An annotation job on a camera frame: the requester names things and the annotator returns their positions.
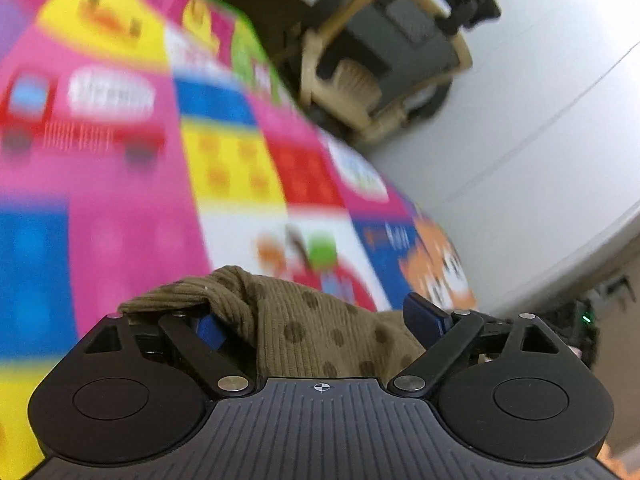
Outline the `olive polka dot garment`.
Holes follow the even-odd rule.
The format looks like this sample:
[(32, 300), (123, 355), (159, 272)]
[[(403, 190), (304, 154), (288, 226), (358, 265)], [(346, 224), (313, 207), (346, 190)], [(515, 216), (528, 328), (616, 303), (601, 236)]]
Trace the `olive polka dot garment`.
[(389, 382), (424, 353), (399, 311), (371, 312), (294, 282), (223, 266), (129, 299), (127, 314), (196, 306), (229, 325), (266, 377), (375, 377)]

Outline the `colourful cartoon play mat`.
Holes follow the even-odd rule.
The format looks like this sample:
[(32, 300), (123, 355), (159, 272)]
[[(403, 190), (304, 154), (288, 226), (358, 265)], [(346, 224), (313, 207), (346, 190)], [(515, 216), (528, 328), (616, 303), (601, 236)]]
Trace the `colourful cartoon play mat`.
[(221, 266), (358, 310), (475, 299), (446, 233), (308, 120), (219, 0), (1, 0), (1, 474), (27, 402), (122, 302)]

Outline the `beige mesh office chair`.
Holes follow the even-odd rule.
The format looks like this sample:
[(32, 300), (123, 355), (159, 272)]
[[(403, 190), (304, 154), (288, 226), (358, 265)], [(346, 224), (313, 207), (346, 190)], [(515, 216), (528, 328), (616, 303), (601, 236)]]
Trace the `beige mesh office chair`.
[(497, 0), (316, 0), (284, 62), (316, 123), (365, 148), (436, 115), (472, 56), (462, 32)]

